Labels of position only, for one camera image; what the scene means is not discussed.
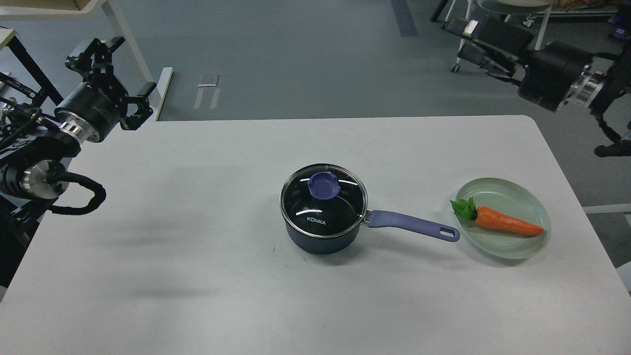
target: navy blue pot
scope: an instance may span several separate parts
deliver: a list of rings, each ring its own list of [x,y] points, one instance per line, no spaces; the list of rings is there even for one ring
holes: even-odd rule
[[[361,180],[332,164],[309,165],[293,173],[283,185],[280,209],[293,242],[318,255],[349,246],[362,224],[402,228],[445,241],[460,238],[453,227],[396,212],[369,210]]]

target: orange carrot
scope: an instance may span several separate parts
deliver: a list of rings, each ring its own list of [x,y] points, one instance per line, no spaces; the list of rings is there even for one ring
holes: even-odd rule
[[[451,205],[454,209],[454,214],[464,219],[472,220],[473,223],[480,227],[518,233],[524,236],[536,236],[544,231],[540,226],[505,215],[487,206],[476,208],[473,198],[470,198],[469,201],[462,198],[458,201],[451,201]]]

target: pot handle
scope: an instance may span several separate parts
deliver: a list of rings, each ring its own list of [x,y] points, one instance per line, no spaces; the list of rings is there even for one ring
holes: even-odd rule
[[[369,228],[396,227],[444,241],[455,242],[460,239],[460,231],[456,228],[396,212],[369,210],[364,217],[364,223]]]

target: gray floor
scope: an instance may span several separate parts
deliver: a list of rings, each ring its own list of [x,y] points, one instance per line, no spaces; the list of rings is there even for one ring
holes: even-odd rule
[[[631,202],[631,158],[593,154],[608,140],[585,109],[568,105],[551,113],[472,64],[449,71],[458,39],[429,22],[438,1],[408,0],[417,37],[401,36],[390,1],[118,3],[152,73],[175,68],[161,120],[525,114],[537,122],[583,206]],[[465,6],[460,1],[456,14]],[[101,13],[91,20],[1,25],[17,30],[62,95],[80,82],[63,65],[79,40],[113,34]],[[607,23],[551,23],[546,41],[619,52],[610,30]],[[130,92],[139,89],[123,53],[115,58],[123,84]],[[9,51],[0,52],[0,69],[32,85]],[[220,75],[220,89],[200,93],[203,75]],[[624,132],[630,109],[631,100],[623,98],[605,118]],[[590,221],[607,240],[614,266],[631,261],[631,228],[622,214]]]

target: green leaf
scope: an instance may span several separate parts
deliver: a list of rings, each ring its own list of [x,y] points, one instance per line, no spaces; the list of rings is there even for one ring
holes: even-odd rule
[[[451,207],[454,209],[455,215],[466,220],[474,220],[478,216],[473,198],[470,198],[468,201],[464,198],[459,198],[456,201],[449,201],[451,202]]]

